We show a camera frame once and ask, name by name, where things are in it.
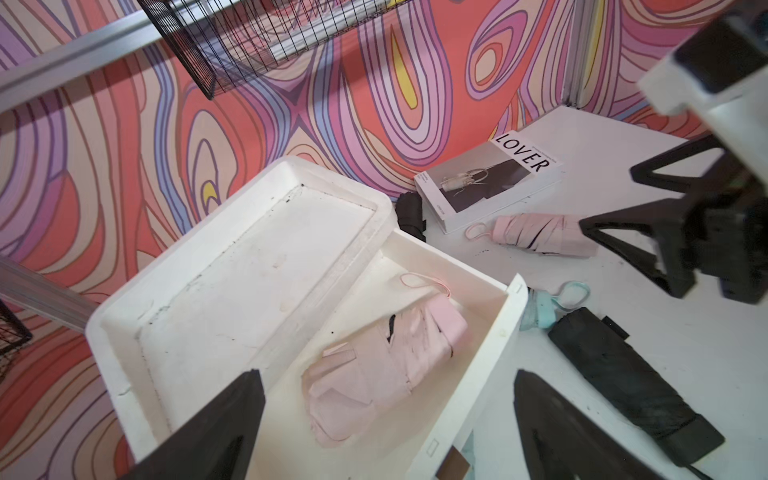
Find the pink umbrella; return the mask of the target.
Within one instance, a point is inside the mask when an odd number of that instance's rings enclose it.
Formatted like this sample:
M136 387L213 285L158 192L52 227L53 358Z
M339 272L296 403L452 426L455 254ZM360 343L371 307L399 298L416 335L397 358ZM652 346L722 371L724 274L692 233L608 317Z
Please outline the pink umbrella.
M467 320L443 281L407 272L403 285L438 292L382 318L325 349L301 376L311 431L324 448L360 435L408 398L469 335Z
M576 215L521 213L496 218L492 225L469 226L465 238L474 241L488 237L499 245L527 250L539 255L591 258L598 244L587 238Z

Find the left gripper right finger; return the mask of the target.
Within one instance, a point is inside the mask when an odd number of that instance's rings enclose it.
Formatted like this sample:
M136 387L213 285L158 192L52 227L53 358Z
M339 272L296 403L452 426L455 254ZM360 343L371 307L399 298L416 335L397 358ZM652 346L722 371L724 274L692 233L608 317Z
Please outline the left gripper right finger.
M517 372L514 410L532 479L660 477L533 372Z

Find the white drawer cabinet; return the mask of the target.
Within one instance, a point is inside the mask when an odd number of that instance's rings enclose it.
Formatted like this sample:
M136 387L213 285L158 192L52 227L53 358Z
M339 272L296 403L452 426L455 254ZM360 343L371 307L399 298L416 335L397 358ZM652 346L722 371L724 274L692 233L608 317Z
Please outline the white drawer cabinet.
M134 458L242 372L271 389L396 224L387 195L283 157L102 303L86 338Z

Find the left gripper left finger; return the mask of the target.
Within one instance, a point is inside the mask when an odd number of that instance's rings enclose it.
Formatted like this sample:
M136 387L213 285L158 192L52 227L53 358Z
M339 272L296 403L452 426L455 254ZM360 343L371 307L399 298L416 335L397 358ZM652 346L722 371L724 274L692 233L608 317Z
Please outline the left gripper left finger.
M250 370L240 374L123 477L244 479L265 404L260 372Z

